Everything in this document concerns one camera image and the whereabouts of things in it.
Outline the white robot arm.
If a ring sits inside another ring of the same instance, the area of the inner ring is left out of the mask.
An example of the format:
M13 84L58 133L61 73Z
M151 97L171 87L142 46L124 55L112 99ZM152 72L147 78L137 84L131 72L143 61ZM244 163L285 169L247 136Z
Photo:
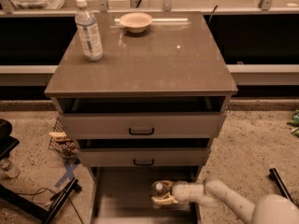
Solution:
M204 207L224 203L244 224L299 224L299 208L287 198L268 194L252 203L213 177L203 183L156 181L151 186L151 200L157 205L197 203Z

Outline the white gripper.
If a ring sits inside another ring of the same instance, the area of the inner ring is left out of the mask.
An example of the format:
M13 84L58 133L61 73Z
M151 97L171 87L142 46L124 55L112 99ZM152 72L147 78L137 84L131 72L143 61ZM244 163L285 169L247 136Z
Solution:
M171 188L174 182L160 180L155 183L156 189ZM199 183L177 182L172 188L172 195L152 196L151 200L158 205L170 205L175 203L200 203L204 197L204 185Z

